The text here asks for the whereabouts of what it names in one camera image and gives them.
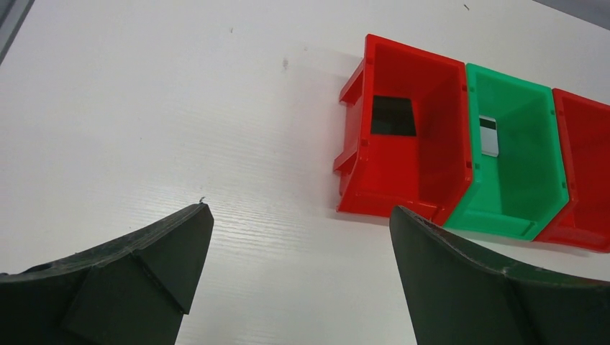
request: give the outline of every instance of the red plastic container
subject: red plastic container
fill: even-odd
[[[473,179],[464,64],[370,34],[340,101],[337,210],[388,217],[402,205],[442,225]]]
[[[610,252],[610,106],[554,89],[570,201],[535,241]]]

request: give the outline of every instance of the white table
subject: white table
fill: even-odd
[[[337,214],[337,95],[376,33],[610,103],[610,32],[530,0],[38,0],[0,66],[0,271],[205,196],[177,344],[415,344],[387,220]],[[465,234],[610,280],[610,255]]]

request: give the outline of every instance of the green bin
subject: green bin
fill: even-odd
[[[552,91],[477,65],[466,73],[473,182],[445,226],[532,240],[568,202]]]

